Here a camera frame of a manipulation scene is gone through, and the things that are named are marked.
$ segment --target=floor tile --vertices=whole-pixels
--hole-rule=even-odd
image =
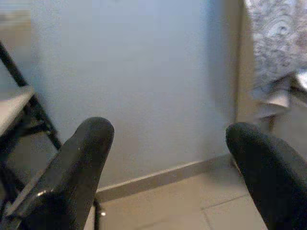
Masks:
[[[207,208],[204,213],[214,230],[267,230],[249,195]]]
[[[201,185],[201,207],[214,206],[248,194],[238,170],[225,168],[200,174],[192,180]]]
[[[160,222],[152,223],[136,230],[210,230],[201,211],[171,217]]]
[[[107,216],[102,218],[102,225],[108,230],[139,228],[247,193],[236,169],[219,169],[103,203]]]

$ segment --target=tiled floor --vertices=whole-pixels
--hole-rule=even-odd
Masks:
[[[102,204],[101,230],[266,230],[235,168]]]

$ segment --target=gray patterned cloth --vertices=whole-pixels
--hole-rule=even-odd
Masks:
[[[254,40],[253,95],[266,104],[265,112],[262,108],[259,115],[264,117],[278,113],[280,107],[289,107],[293,78],[307,92],[307,0],[245,3]]]

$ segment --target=metal frame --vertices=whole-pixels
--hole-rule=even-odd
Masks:
[[[6,69],[9,71],[12,78],[15,80],[19,87],[28,85],[24,79],[22,73],[17,68],[14,60],[11,58],[10,54],[6,50],[5,46],[0,41],[0,59],[3,62]],[[17,125],[11,132],[10,135],[6,136],[5,139],[11,140],[11,138],[17,140],[19,137],[24,137],[28,135],[33,135],[39,132],[45,132],[54,145],[54,147],[59,150],[62,146],[61,141],[57,137],[57,131],[52,125],[49,117],[44,111],[41,104],[38,102],[35,95],[30,99],[28,106],[25,107],[26,120],[20,125]],[[25,124],[29,124],[31,120],[31,115],[37,120],[38,124],[32,127],[24,127]],[[7,196],[2,202],[0,207],[0,221],[4,213],[5,205],[7,202],[13,203],[18,192],[24,188],[24,184],[20,182],[17,177],[6,167],[5,163],[0,162],[0,180],[3,182],[4,188],[6,190]],[[94,229],[99,230],[99,219],[101,216],[101,206],[99,202],[95,199],[93,203],[95,207],[95,220],[94,220]]]
[[[0,59],[3,62],[6,69],[9,71],[15,82],[19,87],[23,87],[28,85],[26,80],[24,79],[22,73],[17,68],[15,62],[11,58],[9,52],[5,49],[5,46],[0,41]],[[43,107],[38,102],[37,98],[33,96],[30,101],[29,105],[31,109],[34,110],[35,114],[34,117],[37,121],[43,122],[44,126],[40,126],[42,129],[35,129],[35,132],[33,132],[33,129],[30,131],[31,134],[37,133],[37,132],[46,132],[47,136],[49,137],[50,141],[54,145],[54,147],[59,150],[62,146],[61,141],[56,136],[57,131],[52,125],[50,119],[48,118],[47,114],[45,113]]]

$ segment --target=white shelf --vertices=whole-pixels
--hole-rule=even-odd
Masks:
[[[33,95],[34,89],[31,86],[0,92],[0,136],[6,131]]]

